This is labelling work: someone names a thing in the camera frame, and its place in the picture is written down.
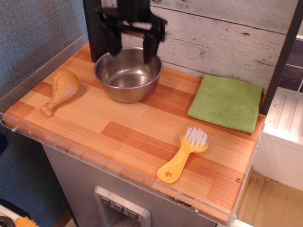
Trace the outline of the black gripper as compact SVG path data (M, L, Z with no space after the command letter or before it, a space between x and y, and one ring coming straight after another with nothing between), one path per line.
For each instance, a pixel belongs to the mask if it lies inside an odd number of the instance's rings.
M109 42L109 53L116 56L122 49L122 33L143 38L144 63L157 54L160 41L165 40L167 21L152 13L149 0L118 0L117 6L97 6L99 27Z

